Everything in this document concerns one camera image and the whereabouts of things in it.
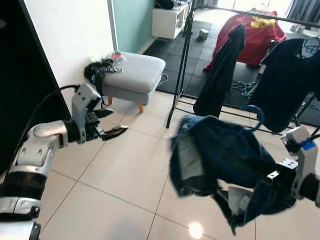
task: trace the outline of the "blue tag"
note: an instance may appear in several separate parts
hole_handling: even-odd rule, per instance
[[[309,150],[314,148],[316,145],[311,139],[307,139],[304,142],[302,142],[302,147],[304,150]]]

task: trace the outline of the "red garment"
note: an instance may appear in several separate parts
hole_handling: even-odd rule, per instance
[[[271,14],[276,16],[277,12],[273,11]],[[232,16],[228,19],[228,21],[226,21],[218,35],[216,47],[212,55],[212,61],[203,69],[204,71],[211,70],[212,66],[214,65],[217,51],[229,38],[228,33],[243,22],[246,33],[245,48],[242,50],[237,59],[239,62],[253,66],[259,65],[261,60],[267,54],[269,42],[271,40],[275,40],[276,43],[279,43],[286,38],[286,35],[278,25],[278,22],[276,22],[274,25],[271,24],[260,28],[251,28],[251,21],[253,21],[252,16],[246,16],[243,14]]]

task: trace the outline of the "blue clothes hanger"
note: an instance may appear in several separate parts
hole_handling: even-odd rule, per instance
[[[261,125],[265,123],[265,120],[266,120],[265,114],[259,107],[255,105],[247,105],[242,109],[245,111],[257,114],[257,118],[259,120],[258,124],[254,128],[245,128],[243,129],[244,131],[253,133],[254,131],[258,130],[261,127]]]

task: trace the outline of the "white shelf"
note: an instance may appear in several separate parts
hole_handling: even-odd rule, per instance
[[[179,6],[179,9],[153,9],[152,36],[165,39],[175,39],[186,23],[189,5]]]

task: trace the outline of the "curtain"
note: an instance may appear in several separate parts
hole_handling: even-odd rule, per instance
[[[320,19],[320,0],[293,0],[287,18],[317,23]]]

